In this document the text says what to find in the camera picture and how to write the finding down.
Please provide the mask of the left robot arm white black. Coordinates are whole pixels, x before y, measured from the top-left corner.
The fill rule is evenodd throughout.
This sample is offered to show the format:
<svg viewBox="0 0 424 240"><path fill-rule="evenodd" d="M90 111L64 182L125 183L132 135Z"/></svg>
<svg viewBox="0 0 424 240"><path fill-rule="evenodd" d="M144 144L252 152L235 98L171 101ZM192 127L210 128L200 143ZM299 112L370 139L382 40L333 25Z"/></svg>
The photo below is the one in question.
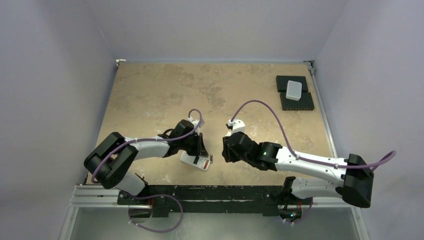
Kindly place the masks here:
<svg viewBox="0 0 424 240"><path fill-rule="evenodd" d="M135 160L166 158L182 152L180 161L207 171L211 160L200 131L203 120L181 120L175 128L152 138L124 137L110 133L84 160L83 166L105 189L117 188L129 193L138 205L149 199L147 183L129 168Z"/></svg>

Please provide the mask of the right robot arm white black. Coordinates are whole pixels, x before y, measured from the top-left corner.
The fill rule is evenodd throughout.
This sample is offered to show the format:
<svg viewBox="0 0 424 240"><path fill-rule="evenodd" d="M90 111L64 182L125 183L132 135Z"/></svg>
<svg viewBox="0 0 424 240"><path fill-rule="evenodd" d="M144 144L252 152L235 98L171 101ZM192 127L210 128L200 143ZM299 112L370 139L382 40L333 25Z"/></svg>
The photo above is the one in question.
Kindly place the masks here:
<svg viewBox="0 0 424 240"><path fill-rule="evenodd" d="M359 208L371 206L374 172L363 158L350 154L348 158L328 158L302 152L273 142L257 143L243 132L222 139L222 156L227 163L243 161L261 171L295 172L311 176L287 181L280 196L288 204L312 197L341 198Z"/></svg>

